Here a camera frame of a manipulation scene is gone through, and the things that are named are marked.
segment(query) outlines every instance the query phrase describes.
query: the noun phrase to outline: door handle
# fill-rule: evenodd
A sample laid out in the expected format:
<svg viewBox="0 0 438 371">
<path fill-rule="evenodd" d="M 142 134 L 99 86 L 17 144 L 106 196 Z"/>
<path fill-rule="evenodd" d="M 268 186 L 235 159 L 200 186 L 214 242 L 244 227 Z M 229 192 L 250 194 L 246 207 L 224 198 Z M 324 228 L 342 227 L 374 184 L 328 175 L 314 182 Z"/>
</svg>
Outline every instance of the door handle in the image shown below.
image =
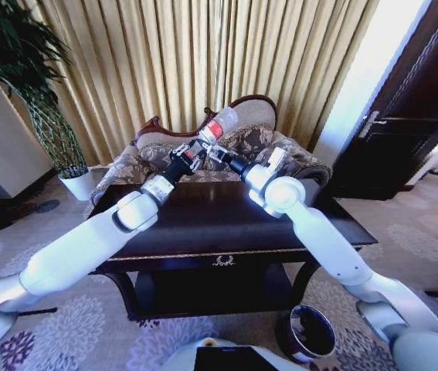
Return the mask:
<svg viewBox="0 0 438 371">
<path fill-rule="evenodd" d="M 372 128 L 373 124 L 385 125 L 387 123 L 387 121 L 376 120 L 379 114 L 380 111 L 373 111 L 372 114 L 370 114 L 370 117 L 366 121 L 365 126 L 363 126 L 363 129 L 361 129 L 361 131 L 359 132 L 358 138 L 364 138 Z"/>
</svg>

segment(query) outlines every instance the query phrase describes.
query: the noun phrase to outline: beige curtain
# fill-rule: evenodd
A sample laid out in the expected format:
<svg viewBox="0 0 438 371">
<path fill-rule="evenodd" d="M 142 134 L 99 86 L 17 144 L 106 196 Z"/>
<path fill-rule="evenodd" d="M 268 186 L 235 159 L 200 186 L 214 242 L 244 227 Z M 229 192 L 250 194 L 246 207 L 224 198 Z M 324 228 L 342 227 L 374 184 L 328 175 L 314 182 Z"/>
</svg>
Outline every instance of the beige curtain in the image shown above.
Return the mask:
<svg viewBox="0 0 438 371">
<path fill-rule="evenodd" d="M 70 48 L 55 86 L 90 164 L 142 124 L 191 131 L 203 108 L 266 94 L 312 146 L 377 0 L 20 0 Z"/>
</svg>

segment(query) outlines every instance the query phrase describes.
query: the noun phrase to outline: sofa armrest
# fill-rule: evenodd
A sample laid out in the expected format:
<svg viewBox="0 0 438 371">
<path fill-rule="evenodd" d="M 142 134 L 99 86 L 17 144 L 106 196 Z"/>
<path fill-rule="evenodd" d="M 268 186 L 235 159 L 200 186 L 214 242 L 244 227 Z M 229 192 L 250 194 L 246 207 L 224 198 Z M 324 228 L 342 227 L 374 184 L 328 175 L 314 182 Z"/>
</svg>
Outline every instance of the sofa armrest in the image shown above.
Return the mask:
<svg viewBox="0 0 438 371">
<path fill-rule="evenodd" d="M 107 174 L 100 180 L 97 187 L 90 194 L 92 205 L 96 205 L 111 184 L 137 184 L 142 183 L 152 172 L 157 169 L 149 165 L 140 156 L 140 152 L 133 145 L 128 145 L 121 156 L 117 157 Z"/>
<path fill-rule="evenodd" d="M 256 161 L 266 165 L 275 147 L 287 151 L 287 159 L 279 171 L 281 175 L 292 176 L 296 179 L 314 179 L 321 187 L 327 185 L 332 175 L 332 169 L 318 158 L 301 147 L 294 139 L 287 138 L 275 131 L 271 143 L 256 157 Z"/>
</svg>

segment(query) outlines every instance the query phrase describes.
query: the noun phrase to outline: dark wooden door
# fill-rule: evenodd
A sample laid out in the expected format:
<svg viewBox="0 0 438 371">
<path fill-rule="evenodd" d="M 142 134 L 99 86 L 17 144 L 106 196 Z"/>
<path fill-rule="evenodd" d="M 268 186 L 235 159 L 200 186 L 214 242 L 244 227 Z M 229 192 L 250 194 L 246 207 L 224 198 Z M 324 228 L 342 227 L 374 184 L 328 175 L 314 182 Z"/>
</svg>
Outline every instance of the dark wooden door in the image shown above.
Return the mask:
<svg viewBox="0 0 438 371">
<path fill-rule="evenodd" d="M 438 145 L 438 0 L 432 1 L 334 167 L 335 196 L 392 198 Z"/>
</svg>

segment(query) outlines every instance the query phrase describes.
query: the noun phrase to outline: green leaves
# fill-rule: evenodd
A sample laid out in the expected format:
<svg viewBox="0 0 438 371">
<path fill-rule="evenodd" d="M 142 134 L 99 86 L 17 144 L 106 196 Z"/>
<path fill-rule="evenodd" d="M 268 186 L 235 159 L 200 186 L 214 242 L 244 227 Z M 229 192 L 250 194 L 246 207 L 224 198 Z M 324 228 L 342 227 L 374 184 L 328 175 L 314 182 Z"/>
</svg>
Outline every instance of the green leaves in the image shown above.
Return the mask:
<svg viewBox="0 0 438 371">
<path fill-rule="evenodd" d="M 63 78 L 46 62 L 69 63 L 66 45 L 16 0 L 0 0 L 0 81 L 21 92 L 37 90 L 56 101 L 50 80 Z"/>
<path fill-rule="evenodd" d="M 84 174 L 87 164 L 49 86 L 50 80 L 63 78 L 46 64 L 56 60 L 70 62 L 64 43 L 16 0 L 0 0 L 0 82 L 26 102 L 37 138 L 56 170 L 68 179 Z"/>
</svg>

